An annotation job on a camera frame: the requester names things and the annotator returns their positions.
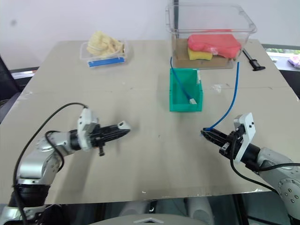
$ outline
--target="green plastic bin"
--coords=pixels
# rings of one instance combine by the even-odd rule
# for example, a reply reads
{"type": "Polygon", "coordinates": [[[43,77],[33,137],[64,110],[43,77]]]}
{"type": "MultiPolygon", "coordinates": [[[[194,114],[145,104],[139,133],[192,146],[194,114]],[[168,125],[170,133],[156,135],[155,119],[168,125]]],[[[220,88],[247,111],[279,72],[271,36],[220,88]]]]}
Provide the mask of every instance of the green plastic bin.
{"type": "Polygon", "coordinates": [[[200,70],[193,68],[174,68],[185,90],[195,99],[195,105],[190,104],[182,92],[172,69],[170,69],[170,111],[171,112],[200,112],[202,111],[203,90],[200,70]]]}

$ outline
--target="white wall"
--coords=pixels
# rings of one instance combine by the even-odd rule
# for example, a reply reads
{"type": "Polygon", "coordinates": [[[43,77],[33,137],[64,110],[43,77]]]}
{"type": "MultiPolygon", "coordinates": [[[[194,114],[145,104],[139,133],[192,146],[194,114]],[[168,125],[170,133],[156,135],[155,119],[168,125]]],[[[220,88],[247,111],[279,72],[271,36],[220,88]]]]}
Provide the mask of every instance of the white wall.
{"type": "MultiPolygon", "coordinates": [[[[15,69],[39,66],[58,41],[87,40],[96,30],[129,40],[167,39],[169,1],[1,0],[0,54],[15,69]]],[[[199,1],[238,3],[258,27],[251,37],[266,44],[300,45],[299,0],[199,1]]]]}

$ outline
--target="clear plastic container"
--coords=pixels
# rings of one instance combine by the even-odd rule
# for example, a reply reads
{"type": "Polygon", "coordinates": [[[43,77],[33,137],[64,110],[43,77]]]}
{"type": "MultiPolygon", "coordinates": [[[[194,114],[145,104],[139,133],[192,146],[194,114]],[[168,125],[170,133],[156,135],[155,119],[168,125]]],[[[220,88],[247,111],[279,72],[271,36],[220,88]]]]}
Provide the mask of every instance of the clear plastic container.
{"type": "Polygon", "coordinates": [[[88,63],[88,67],[99,67],[110,64],[124,63],[127,61],[128,45],[125,40],[120,40],[124,44],[122,52],[109,55],[96,56],[87,51],[88,42],[84,42],[80,48],[80,59],[88,63]]]}
{"type": "Polygon", "coordinates": [[[166,7],[166,26],[178,68],[232,68],[249,35],[256,32],[245,11],[233,4],[171,3],[166,7]],[[188,46],[213,57],[189,60],[188,46]]]}

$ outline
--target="cardboard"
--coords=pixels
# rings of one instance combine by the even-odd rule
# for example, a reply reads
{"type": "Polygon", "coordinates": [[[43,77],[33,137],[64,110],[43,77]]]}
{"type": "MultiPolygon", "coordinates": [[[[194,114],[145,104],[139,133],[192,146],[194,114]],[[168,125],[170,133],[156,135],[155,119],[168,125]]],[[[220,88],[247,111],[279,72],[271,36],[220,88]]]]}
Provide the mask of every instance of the cardboard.
{"type": "Polygon", "coordinates": [[[174,66],[177,68],[225,68],[229,59],[214,55],[211,60],[189,60],[188,39],[175,40],[174,66]]]}

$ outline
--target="small plastic tray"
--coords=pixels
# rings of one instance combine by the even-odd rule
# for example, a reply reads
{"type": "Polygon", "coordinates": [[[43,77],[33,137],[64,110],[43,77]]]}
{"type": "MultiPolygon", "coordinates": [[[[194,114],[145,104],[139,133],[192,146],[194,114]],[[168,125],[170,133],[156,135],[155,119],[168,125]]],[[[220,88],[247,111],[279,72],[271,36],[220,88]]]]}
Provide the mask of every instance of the small plastic tray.
{"type": "Polygon", "coordinates": [[[200,112],[202,111],[203,90],[200,70],[192,68],[174,68],[185,90],[195,99],[197,104],[190,104],[182,92],[172,69],[170,69],[170,111],[200,112]]]}
{"type": "Polygon", "coordinates": [[[123,52],[115,53],[107,56],[95,56],[89,53],[86,48],[88,42],[84,42],[80,47],[80,59],[86,61],[89,67],[98,67],[109,64],[124,63],[127,60],[128,45],[125,40],[120,40],[124,44],[123,52]]]}

